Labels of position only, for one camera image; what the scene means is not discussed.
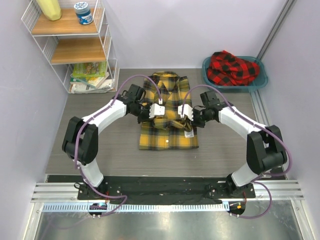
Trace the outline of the yellow plaid long sleeve shirt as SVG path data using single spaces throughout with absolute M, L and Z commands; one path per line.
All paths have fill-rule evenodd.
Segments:
M 191 121 L 178 114 L 182 104 L 192 106 L 189 80 L 172 71 L 158 71 L 149 76 L 157 85 L 164 116 L 156 116 L 150 121 L 142 122 L 140 129 L 140 150 L 188 150 L 199 147 L 197 129 Z

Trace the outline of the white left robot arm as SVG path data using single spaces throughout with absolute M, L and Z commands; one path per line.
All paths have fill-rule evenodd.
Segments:
M 91 185 L 89 194 L 97 200 L 102 199 L 107 192 L 104 176 L 97 163 L 99 135 L 110 124 L 128 114 L 139 120 L 148 118 L 150 106 L 142 106 L 145 96 L 146 91 L 142 87 L 132 84 L 129 90 L 114 96 L 96 112 L 83 118 L 74 116 L 68 122 L 62 151 L 79 167 L 84 181 Z

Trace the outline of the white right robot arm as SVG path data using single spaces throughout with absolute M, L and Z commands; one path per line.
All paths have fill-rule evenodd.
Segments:
M 220 101 L 213 90 L 200 94 L 201 110 L 193 109 L 193 125 L 204 128 L 209 121 L 228 126 L 246 140 L 246 163 L 225 180 L 226 193 L 233 198 L 243 193 L 253 180 L 287 162 L 282 134 L 275 126 L 265 126 L 239 112 L 235 106 Z

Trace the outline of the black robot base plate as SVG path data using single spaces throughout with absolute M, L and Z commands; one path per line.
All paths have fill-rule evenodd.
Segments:
M 78 200 L 99 200 L 120 204 L 123 195 L 127 205 L 208 205 L 219 204 L 223 199 L 254 199 L 253 184 L 231 191 L 221 177 L 151 177 L 106 176 L 103 186 L 95 193 L 86 183 L 76 182 Z

